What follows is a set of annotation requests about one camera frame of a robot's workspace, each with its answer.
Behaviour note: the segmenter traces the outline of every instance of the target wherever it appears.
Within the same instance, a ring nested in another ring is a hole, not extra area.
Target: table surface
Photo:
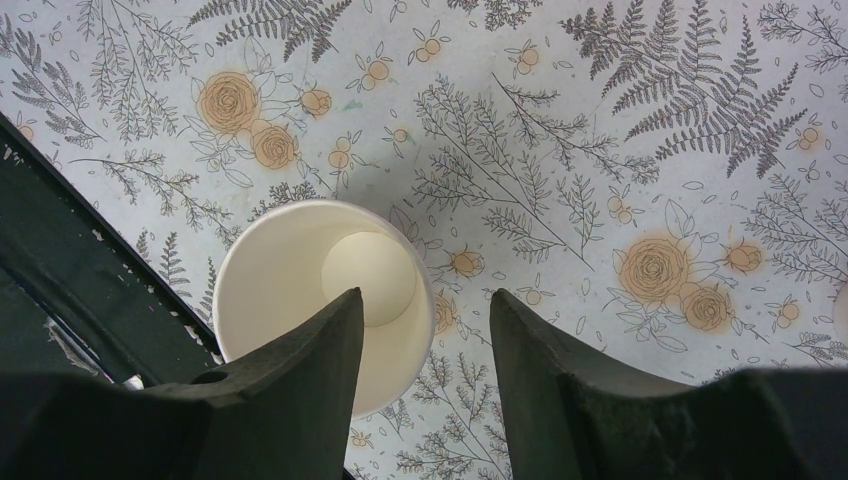
[[[424,258],[438,335],[351,426],[357,478],[511,478],[497,288],[680,382],[845,366],[835,0],[75,3],[6,7],[0,109],[205,321],[288,202],[362,205]]]

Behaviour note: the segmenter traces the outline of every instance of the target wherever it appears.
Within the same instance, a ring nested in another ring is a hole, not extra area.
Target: floral tablecloth
[[[352,425],[356,478],[511,478],[498,288],[680,382],[848,359],[836,0],[0,10],[3,113],[205,321],[227,247],[278,205],[351,201],[418,248],[438,335]]]

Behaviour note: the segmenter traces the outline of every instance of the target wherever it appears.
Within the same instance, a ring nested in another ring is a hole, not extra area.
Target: white cup
[[[261,216],[227,252],[212,301],[224,360],[235,360],[293,330],[321,310],[321,268],[330,249],[357,232],[396,240],[415,266],[417,285],[396,320],[366,327],[353,419],[380,411],[415,381],[433,343],[435,305],[427,270],[389,222],[355,205],[307,200]]]

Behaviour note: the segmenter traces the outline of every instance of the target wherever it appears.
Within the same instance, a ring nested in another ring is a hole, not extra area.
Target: cup rim
[[[220,286],[223,283],[220,280],[221,280],[221,278],[224,277],[224,274],[227,271],[227,267],[229,266],[230,261],[232,260],[232,257],[234,255],[234,252],[238,249],[239,245],[244,241],[244,239],[247,238],[254,230],[259,228],[259,226],[261,224],[272,221],[277,217],[285,216],[285,215],[287,215],[287,214],[289,214],[289,213],[291,213],[295,210],[298,210],[298,209],[315,208],[315,207],[322,207],[322,206],[323,207],[330,207],[330,208],[340,208],[340,209],[343,209],[343,210],[349,210],[351,212],[355,212],[357,214],[360,214],[360,215],[367,217],[369,220],[373,221],[378,226],[382,227],[386,232],[390,233],[393,237],[395,237],[395,240],[404,248],[406,253],[410,256],[413,263],[415,264],[415,269],[417,270],[417,273],[420,275],[421,284],[424,287],[424,295],[427,298],[427,302],[426,302],[427,313],[426,313],[426,315],[430,320],[430,336],[429,336],[430,338],[427,342],[430,345],[430,348],[428,349],[428,352],[432,349],[433,340],[435,339],[435,336],[436,336],[435,293],[433,291],[433,285],[430,282],[430,277],[427,274],[427,267],[426,267],[426,265],[424,265],[424,260],[421,258],[421,255],[418,254],[418,251],[415,250],[415,247],[412,245],[412,243],[409,242],[409,240],[406,238],[406,236],[400,230],[398,230],[397,227],[392,225],[391,222],[389,222],[385,218],[381,217],[380,215],[372,212],[371,210],[368,210],[366,208],[363,208],[363,207],[360,207],[358,205],[354,205],[352,203],[345,202],[345,201],[342,201],[342,200],[310,199],[310,200],[300,200],[300,201],[288,203],[286,205],[280,205],[279,207],[275,207],[275,208],[263,213],[259,218],[256,219],[256,221],[254,221],[249,227],[247,227],[238,236],[238,238],[236,238],[236,241],[233,242],[233,245],[227,250],[227,254],[224,256],[224,261],[221,262],[221,266],[218,270],[218,278],[217,278],[217,281],[215,282],[215,287],[212,290],[212,328],[214,329],[215,340],[218,343],[218,348],[221,350],[221,356],[223,357],[225,363],[229,362],[230,359],[229,359],[229,355],[226,351],[226,347],[224,346],[223,341],[221,340],[221,337],[218,335],[218,332],[220,331],[219,328],[218,328],[219,322],[220,322],[220,315],[218,315],[218,299],[220,298],[220,295],[219,295],[219,290],[221,288]],[[418,369],[417,369],[417,371],[419,373],[424,368],[424,365],[427,362],[427,355],[428,354],[423,355],[421,360],[420,360],[420,363],[419,363]],[[409,391],[409,389],[415,383],[416,377],[417,377],[417,373],[416,373],[416,375],[412,376],[409,383],[405,385],[405,387],[403,388],[403,391],[396,398],[392,399],[388,403],[385,403],[384,405],[380,405],[379,407],[377,407],[373,410],[369,410],[369,411],[361,413],[359,415],[355,415],[355,416],[353,416],[353,419],[365,418],[365,417],[373,415],[373,414],[379,412],[380,410],[386,408],[387,406],[391,405],[392,403],[397,401],[398,398],[401,398],[403,395],[406,394],[406,392]]]

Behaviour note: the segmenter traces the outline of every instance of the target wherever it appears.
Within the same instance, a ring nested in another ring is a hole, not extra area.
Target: table
[[[351,426],[356,478],[511,478],[487,304],[699,384],[845,366],[838,1],[16,2],[0,110],[211,322],[256,217],[388,218],[438,292],[418,381]]]

